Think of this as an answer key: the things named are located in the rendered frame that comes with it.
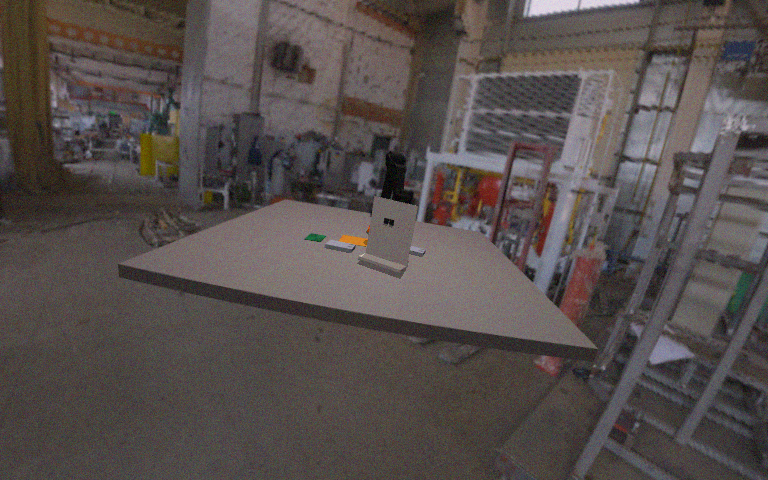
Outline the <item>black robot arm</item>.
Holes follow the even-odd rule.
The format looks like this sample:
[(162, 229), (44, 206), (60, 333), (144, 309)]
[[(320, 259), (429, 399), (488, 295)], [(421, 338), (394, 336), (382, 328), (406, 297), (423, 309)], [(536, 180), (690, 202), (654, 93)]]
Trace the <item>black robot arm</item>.
[(404, 180), (406, 173), (407, 160), (403, 153), (392, 152), (386, 154), (386, 167), (387, 173), (381, 193), (381, 198), (390, 199), (392, 190), (392, 200), (394, 194), (402, 194), (410, 196), (410, 203), (412, 204), (413, 191), (404, 190)]

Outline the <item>orange square mat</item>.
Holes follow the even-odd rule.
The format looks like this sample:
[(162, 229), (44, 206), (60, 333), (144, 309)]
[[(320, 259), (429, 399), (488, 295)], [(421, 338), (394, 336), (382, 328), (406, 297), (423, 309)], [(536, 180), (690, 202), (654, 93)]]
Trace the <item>orange square mat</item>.
[(360, 245), (360, 246), (365, 246), (366, 247), (368, 239), (360, 238), (360, 237), (354, 237), (354, 236), (348, 236), (348, 235), (343, 235), (340, 238), (339, 241), (340, 242), (345, 242), (345, 243), (350, 243), (350, 244), (355, 244), (355, 245)]

